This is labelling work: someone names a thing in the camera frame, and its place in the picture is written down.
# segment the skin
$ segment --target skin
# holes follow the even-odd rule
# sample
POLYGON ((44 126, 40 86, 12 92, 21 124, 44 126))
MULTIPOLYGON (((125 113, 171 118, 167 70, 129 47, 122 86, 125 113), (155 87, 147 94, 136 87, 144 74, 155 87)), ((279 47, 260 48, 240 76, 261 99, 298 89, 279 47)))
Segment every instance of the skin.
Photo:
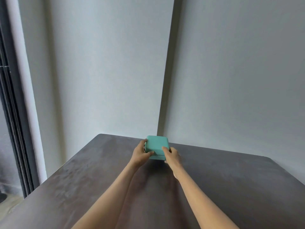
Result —
MULTIPOLYGON (((154 152, 145 153, 142 140, 134 149, 130 162, 112 185, 102 194, 93 206, 78 220, 72 229, 114 229, 135 172, 154 152)), ((175 148, 162 147, 166 163, 180 182, 185 196, 194 212, 201 229, 238 228, 209 198, 184 170, 180 155, 175 148)))

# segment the person's left arm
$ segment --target person's left arm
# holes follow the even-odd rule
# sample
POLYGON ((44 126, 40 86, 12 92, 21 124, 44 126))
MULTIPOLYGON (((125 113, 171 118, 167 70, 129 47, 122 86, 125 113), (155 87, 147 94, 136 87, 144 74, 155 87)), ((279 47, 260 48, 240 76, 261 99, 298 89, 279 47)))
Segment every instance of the person's left arm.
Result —
POLYGON ((133 175, 154 153, 144 152, 146 141, 147 139, 139 143, 132 154, 130 162, 120 175, 72 229, 115 228, 133 175))

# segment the person's right hand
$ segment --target person's right hand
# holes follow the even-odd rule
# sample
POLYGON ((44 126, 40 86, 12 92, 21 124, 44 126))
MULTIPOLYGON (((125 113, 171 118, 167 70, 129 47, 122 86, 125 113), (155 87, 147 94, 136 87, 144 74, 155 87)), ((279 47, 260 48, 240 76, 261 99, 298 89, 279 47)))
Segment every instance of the person's right hand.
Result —
POLYGON ((164 146, 162 146, 162 150, 166 158, 165 163, 167 163, 170 166, 170 168, 173 171, 173 175, 175 176, 175 178, 177 178, 176 172, 178 171, 178 169, 183 168, 180 154, 174 147, 170 148, 171 152, 168 150, 168 148, 164 146))

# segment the person's left hand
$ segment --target person's left hand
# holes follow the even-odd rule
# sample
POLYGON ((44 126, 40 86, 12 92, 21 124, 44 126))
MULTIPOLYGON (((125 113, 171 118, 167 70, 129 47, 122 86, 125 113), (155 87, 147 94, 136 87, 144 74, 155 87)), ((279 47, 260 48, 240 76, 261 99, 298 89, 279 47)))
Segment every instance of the person's left hand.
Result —
POLYGON ((145 153, 144 145, 147 142, 147 139, 141 140, 138 146, 134 149, 130 162, 136 168, 139 168, 145 162, 147 162, 148 158, 154 154, 153 151, 145 153))

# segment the person's right arm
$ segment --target person's right arm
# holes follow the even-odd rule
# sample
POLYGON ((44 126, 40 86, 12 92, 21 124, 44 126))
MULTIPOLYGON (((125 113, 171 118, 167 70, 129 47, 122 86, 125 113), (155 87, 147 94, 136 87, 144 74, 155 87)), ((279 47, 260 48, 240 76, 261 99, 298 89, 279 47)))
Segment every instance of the person's right arm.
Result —
POLYGON ((201 229, 237 229, 238 227, 232 220, 220 210, 208 196, 197 186, 194 180, 188 175, 181 164, 178 151, 171 147, 171 152, 162 147, 166 163, 173 170, 174 176, 178 179, 184 194, 189 202, 192 211, 201 229))

